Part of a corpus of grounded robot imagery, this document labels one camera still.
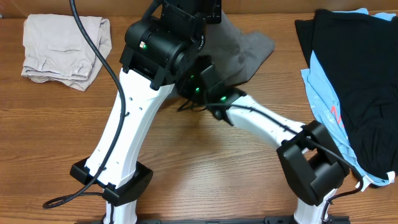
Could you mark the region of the light blue t-shirt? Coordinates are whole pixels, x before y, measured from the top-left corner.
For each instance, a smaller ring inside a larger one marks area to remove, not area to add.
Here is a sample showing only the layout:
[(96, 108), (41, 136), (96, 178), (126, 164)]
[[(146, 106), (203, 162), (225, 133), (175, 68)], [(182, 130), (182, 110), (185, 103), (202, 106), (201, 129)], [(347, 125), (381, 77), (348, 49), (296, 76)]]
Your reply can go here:
[(353, 165), (363, 176), (364, 187), (374, 188), (394, 183), (396, 173), (390, 170), (386, 177), (376, 177), (366, 172), (358, 163), (358, 158), (350, 146), (348, 135), (341, 118), (340, 101), (312, 49), (313, 20), (296, 20), (295, 28), (308, 68), (301, 70), (308, 102), (315, 119), (324, 124), (343, 158)]

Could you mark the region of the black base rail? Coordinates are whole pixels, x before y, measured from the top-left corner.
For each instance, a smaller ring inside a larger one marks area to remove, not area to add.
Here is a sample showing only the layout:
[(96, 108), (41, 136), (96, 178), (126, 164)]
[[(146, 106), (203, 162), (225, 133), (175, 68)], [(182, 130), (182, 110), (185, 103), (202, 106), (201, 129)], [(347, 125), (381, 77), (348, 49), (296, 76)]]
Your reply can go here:
[(298, 224), (294, 216), (268, 216), (264, 218), (216, 219), (216, 220), (138, 220), (137, 224)]

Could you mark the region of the black t-shirt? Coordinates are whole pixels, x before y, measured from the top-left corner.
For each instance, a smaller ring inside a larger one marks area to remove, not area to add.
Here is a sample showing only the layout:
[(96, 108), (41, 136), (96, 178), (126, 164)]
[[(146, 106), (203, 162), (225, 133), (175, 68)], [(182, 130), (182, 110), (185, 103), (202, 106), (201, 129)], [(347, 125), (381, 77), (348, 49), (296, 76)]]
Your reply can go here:
[(312, 49), (359, 165), (379, 178), (397, 175), (397, 16), (319, 9), (312, 20)]

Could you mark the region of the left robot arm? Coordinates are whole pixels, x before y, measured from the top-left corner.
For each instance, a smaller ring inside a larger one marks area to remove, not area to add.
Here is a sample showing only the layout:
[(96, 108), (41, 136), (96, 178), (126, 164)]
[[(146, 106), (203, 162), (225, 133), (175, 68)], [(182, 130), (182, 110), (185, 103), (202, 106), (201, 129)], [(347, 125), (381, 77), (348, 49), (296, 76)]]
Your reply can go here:
[(137, 222), (137, 199), (153, 176), (137, 160), (142, 143), (163, 102), (192, 79), (206, 25), (220, 22), (220, 1), (154, 1), (127, 28), (108, 122), (92, 155), (71, 169), (85, 186), (103, 189), (103, 223)]

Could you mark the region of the grey shorts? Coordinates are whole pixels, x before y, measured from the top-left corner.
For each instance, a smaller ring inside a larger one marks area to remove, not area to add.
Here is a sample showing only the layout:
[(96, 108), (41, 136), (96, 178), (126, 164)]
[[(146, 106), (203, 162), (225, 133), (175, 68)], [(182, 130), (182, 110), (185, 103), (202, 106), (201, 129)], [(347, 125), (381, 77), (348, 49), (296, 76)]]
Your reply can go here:
[(209, 55), (227, 86), (248, 82), (275, 49), (275, 42), (261, 32), (243, 34), (221, 13), (219, 24), (206, 26), (205, 46), (199, 55)]

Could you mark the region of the folded beige shorts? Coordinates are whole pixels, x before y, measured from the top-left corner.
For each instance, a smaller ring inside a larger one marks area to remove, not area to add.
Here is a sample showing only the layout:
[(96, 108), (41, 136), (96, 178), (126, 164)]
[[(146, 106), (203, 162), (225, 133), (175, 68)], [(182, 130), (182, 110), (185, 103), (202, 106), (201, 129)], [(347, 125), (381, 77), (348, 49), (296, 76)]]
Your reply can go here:
[(102, 63), (72, 16), (31, 14), (24, 22), (21, 75), (36, 83), (61, 82), (86, 91)]

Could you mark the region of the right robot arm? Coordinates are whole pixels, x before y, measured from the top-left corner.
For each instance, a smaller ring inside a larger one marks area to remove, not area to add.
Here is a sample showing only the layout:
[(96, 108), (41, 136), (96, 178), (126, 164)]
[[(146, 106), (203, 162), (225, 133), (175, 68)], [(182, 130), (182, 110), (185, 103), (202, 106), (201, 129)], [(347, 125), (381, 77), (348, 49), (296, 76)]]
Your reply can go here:
[(268, 216), (264, 223), (349, 223), (347, 216), (328, 214), (331, 199), (349, 174), (349, 167), (326, 127), (303, 124), (260, 105), (246, 92), (227, 87), (209, 57), (200, 57), (177, 82), (188, 102), (235, 128), (249, 131), (276, 149), (285, 178), (298, 198), (292, 215)]

